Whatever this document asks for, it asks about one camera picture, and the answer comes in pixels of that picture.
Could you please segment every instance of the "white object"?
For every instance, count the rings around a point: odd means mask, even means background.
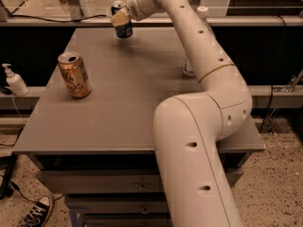
[[[2,66],[6,70],[6,74],[8,76],[7,82],[8,82],[10,89],[12,90],[12,92],[16,96],[26,95],[28,93],[29,89],[27,88],[26,83],[23,81],[23,79],[20,77],[20,75],[14,73],[13,71],[11,71],[11,69],[9,69],[10,64],[3,63]]]
[[[216,141],[250,118],[244,79],[187,0],[127,0],[127,8],[135,20],[168,13],[204,91],[171,97],[154,114],[155,154],[173,226],[242,226]]]

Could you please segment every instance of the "aluminum can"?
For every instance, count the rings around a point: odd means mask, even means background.
[[[125,2],[123,1],[115,1],[112,4],[111,12],[113,15],[115,15],[120,9],[124,8],[126,6]],[[121,39],[129,38],[133,35],[133,26],[132,21],[130,20],[127,24],[122,26],[116,26],[116,36]]]
[[[88,96],[91,85],[87,76],[83,58],[76,52],[65,52],[58,57],[60,68],[68,93],[73,98]]]

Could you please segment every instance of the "drawer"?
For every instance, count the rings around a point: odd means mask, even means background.
[[[88,227],[172,227],[169,215],[83,215]]]
[[[54,194],[164,191],[158,169],[40,171],[36,177]]]
[[[71,211],[81,214],[148,215],[169,212],[164,193],[67,196],[65,204]]]

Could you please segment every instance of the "floor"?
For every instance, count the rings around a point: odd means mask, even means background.
[[[262,119],[255,117],[254,121],[259,128]],[[303,138],[295,132],[294,119],[290,117],[275,118],[272,130],[274,134],[263,130],[261,138],[266,150],[250,156],[242,167],[243,176],[232,188],[244,227],[303,226]],[[2,130],[0,143],[13,144],[15,138],[15,133]],[[9,154],[10,150],[2,148],[1,154]],[[26,156],[19,156],[11,178],[31,200],[51,195],[35,179],[36,172],[37,167]],[[31,207],[32,203],[16,191],[4,198],[0,201],[2,226],[16,226]],[[55,202],[45,227],[59,226],[72,226],[64,199]]]

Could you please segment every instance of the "white bottle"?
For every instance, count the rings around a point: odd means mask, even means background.
[[[19,74],[14,73],[9,69],[10,64],[3,63],[2,66],[6,69],[7,74],[7,82],[11,89],[11,91],[16,96],[24,96],[28,93],[29,89],[27,88],[26,83],[23,81],[23,79],[20,77]]]

